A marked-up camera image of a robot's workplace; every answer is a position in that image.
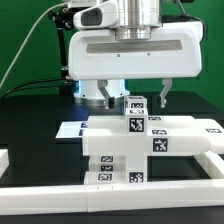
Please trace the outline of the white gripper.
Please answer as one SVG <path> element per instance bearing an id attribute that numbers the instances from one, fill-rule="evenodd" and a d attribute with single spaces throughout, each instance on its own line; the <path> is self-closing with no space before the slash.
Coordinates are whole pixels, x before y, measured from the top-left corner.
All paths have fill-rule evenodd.
<path id="1" fill-rule="evenodd" d="M 70 40 L 69 74 L 98 80 L 106 109 L 115 105 L 107 80 L 168 78 L 156 98 L 164 108 L 171 78 L 200 73 L 203 24 L 164 23 L 160 6 L 160 0 L 107 0 L 74 15 L 78 32 Z"/>

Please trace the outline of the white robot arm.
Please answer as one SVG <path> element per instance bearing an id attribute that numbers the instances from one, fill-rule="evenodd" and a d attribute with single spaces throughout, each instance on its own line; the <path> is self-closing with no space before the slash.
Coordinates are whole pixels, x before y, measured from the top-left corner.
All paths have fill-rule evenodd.
<path id="1" fill-rule="evenodd" d="M 128 94 L 126 79 L 161 79 L 164 107 L 174 78 L 200 73 L 203 22 L 185 13 L 163 17 L 162 2 L 106 0 L 74 15 L 68 69 L 78 97 L 111 108 Z"/>

